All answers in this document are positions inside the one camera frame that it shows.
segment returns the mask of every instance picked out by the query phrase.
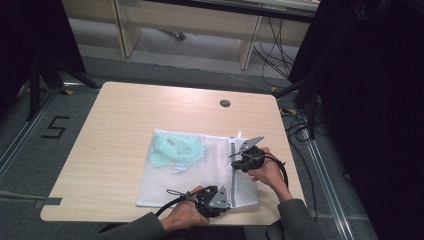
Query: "hand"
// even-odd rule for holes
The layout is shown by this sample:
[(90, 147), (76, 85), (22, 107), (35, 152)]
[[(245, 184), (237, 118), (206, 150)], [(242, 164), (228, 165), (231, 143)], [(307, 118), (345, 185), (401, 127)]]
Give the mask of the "hand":
[[(262, 151), (271, 153), (269, 148), (261, 148)], [(281, 174), (278, 164), (270, 159), (265, 158), (264, 165), (259, 169), (250, 169), (247, 174), (253, 176), (253, 181), (261, 181), (262, 183), (270, 186), (277, 194), (280, 202), (292, 199), (286, 183), (284, 182), (283, 175)]]
[[(192, 192), (202, 189), (198, 186)], [(188, 229), (194, 225), (208, 225), (209, 219), (203, 217), (194, 206), (192, 201), (183, 201), (178, 203), (172, 212), (161, 220), (165, 232), (171, 232), (177, 229)]]

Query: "mesh bag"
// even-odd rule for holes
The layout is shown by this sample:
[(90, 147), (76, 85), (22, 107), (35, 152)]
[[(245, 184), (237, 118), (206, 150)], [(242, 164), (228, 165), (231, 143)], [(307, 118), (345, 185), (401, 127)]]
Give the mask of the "mesh bag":
[(244, 140), (155, 129), (137, 206), (162, 207), (176, 198), (166, 190), (185, 193), (198, 185), (225, 185), (233, 208), (257, 204), (255, 183), (246, 173), (234, 171), (228, 157)]

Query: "person's left hand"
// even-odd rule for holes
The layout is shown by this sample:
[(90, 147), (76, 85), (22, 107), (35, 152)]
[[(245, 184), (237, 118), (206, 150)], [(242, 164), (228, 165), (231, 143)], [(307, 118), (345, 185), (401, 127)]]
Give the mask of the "person's left hand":
[[(202, 189), (198, 186), (192, 190), (195, 192)], [(171, 232), (177, 229), (187, 229), (194, 225), (208, 225), (209, 219), (203, 217), (194, 206), (192, 201), (182, 201), (178, 203), (172, 212), (161, 220), (165, 232)]]

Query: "person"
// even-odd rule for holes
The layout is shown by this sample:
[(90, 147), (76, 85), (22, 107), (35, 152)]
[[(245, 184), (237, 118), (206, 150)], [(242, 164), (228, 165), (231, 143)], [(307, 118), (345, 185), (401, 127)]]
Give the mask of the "person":
[[(262, 148), (265, 153), (271, 153), (269, 148)], [(324, 233), (309, 215), (309, 212), (300, 199), (293, 199), (278, 165), (265, 159), (259, 169), (247, 172), (253, 181), (261, 181), (271, 187), (277, 195), (280, 204), (277, 206), (281, 224), (284, 229), (284, 239), (326, 239)], [(192, 226), (208, 225), (209, 219), (203, 217), (196, 210), (193, 201), (178, 203), (171, 213), (159, 220), (153, 213), (149, 213), (131, 223), (121, 225), (109, 231), (89, 237), (90, 240), (111, 239), (161, 239), (166, 233), (177, 229), (188, 229)]]

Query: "sleeve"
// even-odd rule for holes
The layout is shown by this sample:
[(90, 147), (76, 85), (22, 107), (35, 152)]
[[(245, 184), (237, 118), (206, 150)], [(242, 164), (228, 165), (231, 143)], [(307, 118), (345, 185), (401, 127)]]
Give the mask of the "sleeve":
[(300, 199), (284, 201), (278, 205), (285, 239), (327, 239), (321, 228), (309, 215)]
[(89, 240), (114, 240), (114, 239), (143, 239), (156, 240), (165, 235), (159, 219), (153, 214), (148, 213), (134, 222), (124, 224), (109, 231), (91, 236)]

